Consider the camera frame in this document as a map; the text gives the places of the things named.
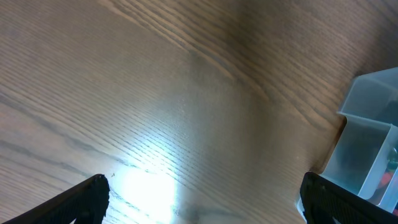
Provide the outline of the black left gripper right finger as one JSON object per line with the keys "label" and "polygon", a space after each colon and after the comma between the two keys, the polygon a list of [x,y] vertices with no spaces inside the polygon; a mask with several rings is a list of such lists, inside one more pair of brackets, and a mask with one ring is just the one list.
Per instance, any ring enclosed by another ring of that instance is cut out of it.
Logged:
{"label": "black left gripper right finger", "polygon": [[314,172],[307,172],[300,186],[301,214],[308,224],[397,223],[397,216],[352,194]]}

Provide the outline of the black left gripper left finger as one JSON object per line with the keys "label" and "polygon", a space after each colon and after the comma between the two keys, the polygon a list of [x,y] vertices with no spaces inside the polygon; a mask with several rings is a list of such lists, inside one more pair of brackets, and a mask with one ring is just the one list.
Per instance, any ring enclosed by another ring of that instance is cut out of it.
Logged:
{"label": "black left gripper left finger", "polygon": [[109,184],[96,174],[4,224],[101,224],[109,205]]}

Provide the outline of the red navy plaid shirt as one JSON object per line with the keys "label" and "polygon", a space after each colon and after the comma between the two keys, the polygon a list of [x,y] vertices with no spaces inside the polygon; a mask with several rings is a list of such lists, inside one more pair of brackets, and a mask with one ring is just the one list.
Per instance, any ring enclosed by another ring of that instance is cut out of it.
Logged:
{"label": "red navy plaid shirt", "polygon": [[387,167],[379,183],[382,196],[378,206],[397,215],[397,149],[393,148],[387,157]]}

